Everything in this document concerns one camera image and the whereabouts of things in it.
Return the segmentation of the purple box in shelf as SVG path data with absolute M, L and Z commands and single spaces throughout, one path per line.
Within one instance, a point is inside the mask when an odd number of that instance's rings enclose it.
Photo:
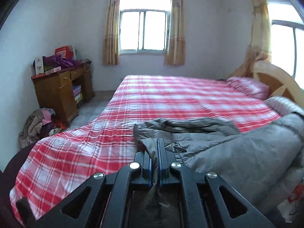
M 76 97 L 78 94 L 81 93 L 81 86 L 80 85 L 75 85 L 73 86 L 73 94 L 74 97 Z

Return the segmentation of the window with bright light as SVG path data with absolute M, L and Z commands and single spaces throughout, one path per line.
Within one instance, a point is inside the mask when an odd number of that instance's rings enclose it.
M 171 0 L 120 0 L 120 54 L 165 52 Z

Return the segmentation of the left beige curtain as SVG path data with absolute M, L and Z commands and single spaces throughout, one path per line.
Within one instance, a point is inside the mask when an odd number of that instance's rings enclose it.
M 119 64 L 120 0 L 109 0 L 103 37 L 102 64 Z

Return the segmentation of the flat red white box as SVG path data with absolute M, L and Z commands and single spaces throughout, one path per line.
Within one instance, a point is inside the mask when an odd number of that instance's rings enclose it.
M 46 76 L 48 76 L 48 75 L 51 75 L 51 74 L 53 74 L 53 73 L 56 73 L 56 72 L 58 72 L 58 71 L 60 71 L 61 70 L 61 67 L 59 66 L 59 67 L 55 67 L 55 68 L 52 68 L 52 69 L 50 69 L 50 70 L 47 70 L 46 72 L 45 72 L 45 75 Z

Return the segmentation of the purple clothes on desk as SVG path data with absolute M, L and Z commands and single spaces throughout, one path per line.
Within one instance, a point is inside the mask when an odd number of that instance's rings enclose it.
M 46 66 L 61 67 L 62 69 L 82 66 L 82 63 L 79 60 L 66 59 L 60 55 L 52 55 L 49 57 L 43 56 L 43 63 Z

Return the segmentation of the pile of clothes on floor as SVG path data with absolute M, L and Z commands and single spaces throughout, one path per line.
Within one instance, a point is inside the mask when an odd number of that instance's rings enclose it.
M 51 108 L 37 109 L 30 114 L 19 133 L 20 148 L 23 149 L 37 141 L 62 132 L 66 126 L 57 118 Z

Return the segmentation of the yellow box in shelf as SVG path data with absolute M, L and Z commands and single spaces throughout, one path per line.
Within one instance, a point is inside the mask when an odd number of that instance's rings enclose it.
M 75 96 L 76 104 L 81 102 L 81 100 L 83 100 L 83 95 L 82 95 L 82 93 L 79 93 L 78 95 Z

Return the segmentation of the white carton box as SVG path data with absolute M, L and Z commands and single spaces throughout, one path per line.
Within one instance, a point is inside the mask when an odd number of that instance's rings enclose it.
M 35 57 L 33 61 L 33 66 L 35 68 L 36 75 L 43 74 L 44 73 L 43 57 Z

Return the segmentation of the red gift box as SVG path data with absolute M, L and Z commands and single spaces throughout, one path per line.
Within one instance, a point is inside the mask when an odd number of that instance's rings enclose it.
M 67 45 L 55 49 L 55 54 L 65 59 L 74 59 L 74 48 L 72 45 Z

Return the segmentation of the grey folded quilt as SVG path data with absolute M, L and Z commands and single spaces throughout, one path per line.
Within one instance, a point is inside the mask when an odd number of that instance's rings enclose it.
M 281 118 L 223 139 L 194 142 L 180 155 L 197 172 L 218 173 L 263 213 L 303 180 L 303 108 L 284 97 L 266 103 Z

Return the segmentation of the side beige curtain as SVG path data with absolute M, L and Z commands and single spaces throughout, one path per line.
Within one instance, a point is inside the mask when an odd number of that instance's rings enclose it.
M 271 25 L 267 0 L 251 0 L 253 18 L 251 38 L 243 64 L 230 77 L 249 77 L 255 62 L 271 62 Z

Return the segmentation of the red white plaid bedspread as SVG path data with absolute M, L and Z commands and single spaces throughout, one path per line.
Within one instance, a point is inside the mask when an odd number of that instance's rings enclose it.
M 40 218 L 95 172 L 110 174 L 131 163 L 137 151 L 134 124 L 204 117 L 231 121 L 247 132 L 280 116 L 225 81 L 129 75 L 95 120 L 34 145 L 10 190 L 14 216 L 19 218 L 16 202 L 23 197 Z

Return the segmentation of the brown wooden desk cabinet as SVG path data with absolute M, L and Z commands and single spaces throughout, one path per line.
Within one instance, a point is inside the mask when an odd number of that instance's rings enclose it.
M 60 70 L 46 76 L 45 74 L 31 76 L 36 97 L 41 108 L 51 108 L 56 112 L 56 118 L 69 125 L 78 115 L 78 108 L 90 101 L 94 95 L 92 85 L 92 67 L 83 63 L 81 67 Z M 73 86 L 81 86 L 83 100 L 76 104 Z

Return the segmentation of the right beige curtain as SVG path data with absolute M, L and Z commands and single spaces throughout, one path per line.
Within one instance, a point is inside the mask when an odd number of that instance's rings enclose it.
M 183 0 L 171 0 L 169 40 L 165 64 L 182 66 L 185 64 L 185 22 Z

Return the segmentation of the grey puffer down jacket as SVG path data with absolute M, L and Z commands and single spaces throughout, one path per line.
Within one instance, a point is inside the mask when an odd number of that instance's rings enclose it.
M 131 201 L 129 227 L 181 226 L 177 195 L 165 192 L 160 186 L 158 141 L 162 148 L 176 156 L 190 145 L 206 149 L 210 141 L 238 135 L 232 122 L 213 118 L 196 120 L 165 120 L 158 118 L 133 126 L 133 138 L 138 151 L 146 151 L 151 159 L 151 188 L 148 192 L 134 192 Z

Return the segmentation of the side window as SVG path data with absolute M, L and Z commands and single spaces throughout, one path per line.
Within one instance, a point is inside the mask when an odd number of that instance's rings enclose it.
M 303 65 L 303 19 L 288 0 L 268 0 L 272 64 L 299 78 Z

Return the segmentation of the wooden headboard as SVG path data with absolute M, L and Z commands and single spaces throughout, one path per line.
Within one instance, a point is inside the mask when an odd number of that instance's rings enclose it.
M 253 64 L 251 77 L 269 86 L 270 97 L 286 97 L 303 108 L 303 90 L 283 69 L 265 61 L 257 61 Z

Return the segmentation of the pink pillow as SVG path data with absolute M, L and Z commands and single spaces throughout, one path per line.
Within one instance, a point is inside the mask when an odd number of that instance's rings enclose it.
M 270 95 L 269 86 L 253 78 L 230 77 L 226 81 L 236 91 L 252 98 L 266 100 Z

